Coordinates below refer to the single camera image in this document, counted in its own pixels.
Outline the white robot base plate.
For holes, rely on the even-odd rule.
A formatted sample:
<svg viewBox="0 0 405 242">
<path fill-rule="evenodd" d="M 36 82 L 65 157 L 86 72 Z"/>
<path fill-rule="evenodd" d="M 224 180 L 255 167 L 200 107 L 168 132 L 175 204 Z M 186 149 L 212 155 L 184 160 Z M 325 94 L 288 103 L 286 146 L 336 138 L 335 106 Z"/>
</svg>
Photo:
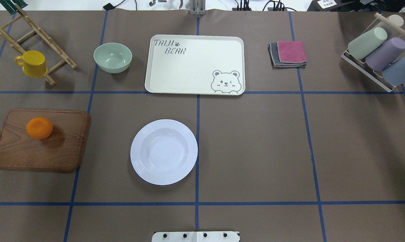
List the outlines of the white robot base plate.
<svg viewBox="0 0 405 242">
<path fill-rule="evenodd" d="M 240 242 L 241 236 L 236 231 L 188 231 L 156 232 L 152 242 Z"/>
</svg>

